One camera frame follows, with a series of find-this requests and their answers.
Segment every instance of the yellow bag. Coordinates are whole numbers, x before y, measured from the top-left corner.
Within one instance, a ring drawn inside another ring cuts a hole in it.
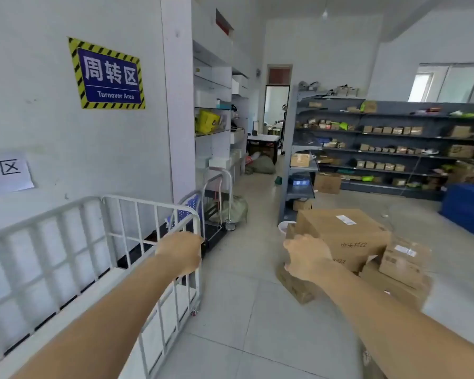
[[[219,127],[221,117],[218,114],[207,110],[200,110],[199,118],[196,121],[196,132],[209,134]]]

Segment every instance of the table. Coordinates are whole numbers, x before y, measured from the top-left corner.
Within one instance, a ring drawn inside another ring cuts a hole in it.
[[[251,152],[251,149],[254,149],[254,151],[259,151],[266,156],[269,156],[275,165],[278,161],[278,148],[280,140],[281,136],[279,135],[249,135],[246,150],[250,156],[253,154],[253,152]]]

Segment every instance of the barcode label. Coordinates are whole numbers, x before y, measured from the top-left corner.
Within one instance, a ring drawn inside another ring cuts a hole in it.
[[[410,248],[407,248],[407,247],[404,247],[404,246],[400,246],[400,245],[397,245],[395,246],[395,249],[400,252],[400,253],[404,253],[404,254],[407,254],[407,255],[410,255],[411,257],[415,257],[417,252],[414,251],[414,250],[411,250]]]
[[[344,222],[347,225],[356,225],[356,222],[352,221],[345,215],[337,215],[337,218],[339,218],[342,222]]]

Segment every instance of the yellow black striped border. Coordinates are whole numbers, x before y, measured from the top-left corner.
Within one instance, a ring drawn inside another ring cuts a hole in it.
[[[86,98],[86,90],[84,88],[84,82],[82,79],[81,63],[79,62],[79,56],[77,55],[77,49],[82,48],[95,53],[105,54],[107,56],[129,61],[137,65],[137,74],[139,76],[139,89],[140,89],[140,103],[102,103],[102,102],[89,102]],[[79,89],[79,97],[81,98],[81,106],[83,109],[145,109],[145,98],[144,98],[144,87],[142,86],[142,72],[140,71],[140,60],[137,57],[129,56],[124,53],[116,52],[98,46],[90,42],[78,40],[77,38],[69,37],[69,49],[72,55],[72,65],[74,66],[74,72],[76,75],[77,87]]]

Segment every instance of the blue sign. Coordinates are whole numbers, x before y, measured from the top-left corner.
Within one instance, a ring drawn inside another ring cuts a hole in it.
[[[140,103],[135,63],[82,48],[77,52],[89,102]]]

